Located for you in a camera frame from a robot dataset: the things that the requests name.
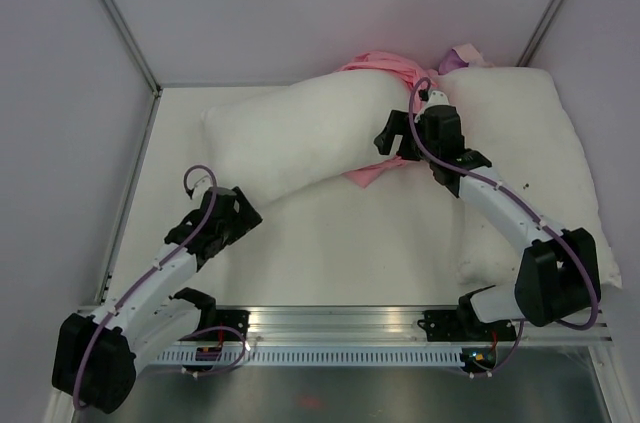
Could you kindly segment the pink pillowcase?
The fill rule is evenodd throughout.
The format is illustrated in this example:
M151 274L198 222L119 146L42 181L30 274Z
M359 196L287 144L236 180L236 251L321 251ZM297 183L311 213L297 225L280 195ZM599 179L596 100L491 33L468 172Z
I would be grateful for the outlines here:
M429 78L434 87L437 87L436 80L439 76L435 69L424 69L409 58L384 51L371 51L360 54L336 69L336 72L352 70L381 70L390 73L399 78L409 90L414 87L420 78L426 77ZM408 164L410 164L410 161L405 161L395 156L382 163L346 172L344 176L360 188L366 188L386 171L402 168Z

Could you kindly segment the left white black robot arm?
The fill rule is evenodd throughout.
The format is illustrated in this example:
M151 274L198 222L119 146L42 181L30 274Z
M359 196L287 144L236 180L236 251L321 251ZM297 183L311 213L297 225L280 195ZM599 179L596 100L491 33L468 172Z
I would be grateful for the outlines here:
M181 337L210 338L216 300L186 287L206 263L262 222L239 187L208 189L164 238L150 268L121 296L62 323L52 386L106 414L126 400L138 375Z

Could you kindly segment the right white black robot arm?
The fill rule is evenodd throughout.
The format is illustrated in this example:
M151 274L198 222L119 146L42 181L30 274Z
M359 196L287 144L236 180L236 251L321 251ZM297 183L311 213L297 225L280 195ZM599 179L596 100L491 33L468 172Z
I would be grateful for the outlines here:
M426 161L434 179L478 210L520 257L514 282L459 298L460 334L477 339L502 320L536 327L558 323L577 331L595 325L601 287L595 241L587 230L568 230L544 218L506 185L489 159L466 147L460 116L450 105L430 106L420 116L391 111L374 144L388 155L395 140L397 156Z

